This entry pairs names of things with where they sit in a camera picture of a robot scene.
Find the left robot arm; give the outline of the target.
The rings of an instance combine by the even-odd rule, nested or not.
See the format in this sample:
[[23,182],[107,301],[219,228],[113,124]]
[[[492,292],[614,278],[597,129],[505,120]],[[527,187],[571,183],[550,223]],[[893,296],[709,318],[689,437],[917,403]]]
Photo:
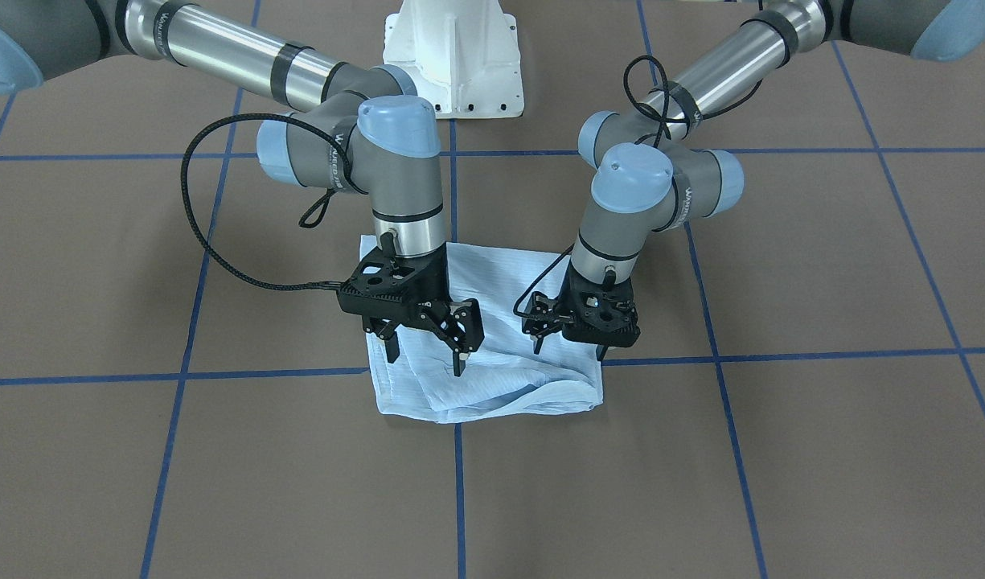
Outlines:
[[515,1],[533,16],[530,143],[565,146],[593,109],[606,128],[657,121],[622,99],[621,66],[637,49],[632,94],[660,109],[650,82],[684,96],[667,135],[690,148],[732,148],[745,193],[687,228],[703,330],[684,323],[659,283],[672,271],[652,240],[638,263],[647,344],[607,367],[955,358],[985,365],[985,16],[955,34],[949,61],[871,47],[867,1],[805,1],[822,38],[786,48],[757,4]]

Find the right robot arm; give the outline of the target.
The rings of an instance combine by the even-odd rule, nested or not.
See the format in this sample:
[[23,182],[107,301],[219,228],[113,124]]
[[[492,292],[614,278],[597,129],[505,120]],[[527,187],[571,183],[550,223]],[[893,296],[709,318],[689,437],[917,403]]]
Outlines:
[[[436,113],[407,72],[334,61],[194,1],[0,1],[1,95],[128,54],[202,71],[290,108],[213,121],[188,144],[181,197],[212,259],[266,290],[335,292],[342,311],[384,344],[389,363],[399,358],[399,327],[429,332],[450,349],[454,375],[462,374],[484,338],[480,305],[450,296]],[[273,285],[210,245],[191,206],[188,166],[206,136],[242,121],[260,122],[257,158],[272,179],[323,188],[303,228],[322,220],[337,193],[368,197],[376,245],[348,279]]]

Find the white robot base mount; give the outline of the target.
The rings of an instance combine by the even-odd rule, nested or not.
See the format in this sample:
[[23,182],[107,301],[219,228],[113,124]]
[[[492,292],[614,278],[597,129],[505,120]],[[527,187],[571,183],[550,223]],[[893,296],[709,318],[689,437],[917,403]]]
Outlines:
[[386,16],[383,59],[410,74],[441,120],[524,113],[517,21],[499,1],[404,1]]

